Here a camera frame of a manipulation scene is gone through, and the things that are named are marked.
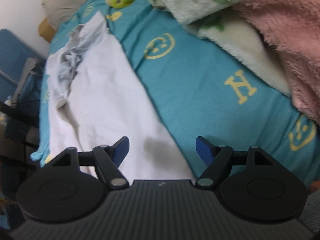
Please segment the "green cartoon fleece blanket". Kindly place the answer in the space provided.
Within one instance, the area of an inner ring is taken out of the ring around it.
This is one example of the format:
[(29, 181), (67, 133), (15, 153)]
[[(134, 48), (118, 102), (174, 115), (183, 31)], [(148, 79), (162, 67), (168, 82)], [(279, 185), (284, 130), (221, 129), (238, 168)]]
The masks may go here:
[(279, 58), (285, 15), (277, 8), (289, 0), (148, 1), (193, 35), (220, 46), (269, 86), (292, 95)]

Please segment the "blue covered chair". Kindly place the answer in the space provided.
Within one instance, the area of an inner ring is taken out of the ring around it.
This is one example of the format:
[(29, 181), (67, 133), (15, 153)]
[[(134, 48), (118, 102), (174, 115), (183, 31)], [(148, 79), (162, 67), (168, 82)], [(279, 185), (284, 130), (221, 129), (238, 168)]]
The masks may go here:
[[(36, 74), (28, 76), (17, 102), (13, 103), (12, 96), (29, 57), (39, 60), (40, 64), (36, 67)], [(1, 29), (1, 113), (26, 125), (39, 127), (44, 64), (44, 58), (37, 55), (11, 31)]]

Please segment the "white t-shirt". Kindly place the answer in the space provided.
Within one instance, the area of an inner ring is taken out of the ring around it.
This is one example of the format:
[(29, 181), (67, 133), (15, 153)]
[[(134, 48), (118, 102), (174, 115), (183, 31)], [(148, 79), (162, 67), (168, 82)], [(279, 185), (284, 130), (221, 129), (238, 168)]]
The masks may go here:
[(128, 181), (194, 178), (101, 13), (77, 26), (49, 57), (46, 72), (46, 161), (68, 147), (91, 151), (127, 137), (129, 152), (119, 169)]

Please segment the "grey folded cloth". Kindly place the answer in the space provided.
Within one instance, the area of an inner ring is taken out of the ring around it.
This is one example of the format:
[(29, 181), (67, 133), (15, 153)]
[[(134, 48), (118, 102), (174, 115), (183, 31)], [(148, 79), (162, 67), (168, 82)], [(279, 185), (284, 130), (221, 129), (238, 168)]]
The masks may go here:
[(13, 103), (17, 102), (18, 96), (21, 94), (23, 86), (26, 83), (28, 76), (31, 74), (36, 74), (35, 70), (36, 70), (36, 67), (39, 66), (39, 64), (40, 64), (39, 60), (31, 57), (27, 58), (22, 69), (21, 78), (17, 83), (17, 88), (11, 99)]

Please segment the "teal patterned bed sheet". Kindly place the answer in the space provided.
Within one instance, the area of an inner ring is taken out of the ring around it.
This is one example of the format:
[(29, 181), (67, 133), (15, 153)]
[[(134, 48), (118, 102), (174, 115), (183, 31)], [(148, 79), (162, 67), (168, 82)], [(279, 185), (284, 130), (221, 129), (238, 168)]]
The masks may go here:
[[(306, 185), (319, 178), (317, 125), (231, 55), (191, 35), (169, 12), (153, 9), (147, 0), (135, 0), (123, 9), (109, 7), (105, 0), (88, 0), (60, 26), (50, 56), (97, 12), (122, 46), (194, 178), (206, 169), (195, 151), (199, 136), (242, 151), (257, 145)], [(50, 162), (47, 79), (45, 72), (40, 147), (31, 155), (41, 165)]]

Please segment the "pink fleece blanket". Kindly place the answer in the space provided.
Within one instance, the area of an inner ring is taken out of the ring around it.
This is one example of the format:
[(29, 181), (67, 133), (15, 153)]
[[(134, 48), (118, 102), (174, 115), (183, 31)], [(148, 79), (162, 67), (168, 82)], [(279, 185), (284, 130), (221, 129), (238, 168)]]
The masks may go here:
[(319, 122), (319, 0), (243, 0), (233, 7), (277, 51), (293, 105)]

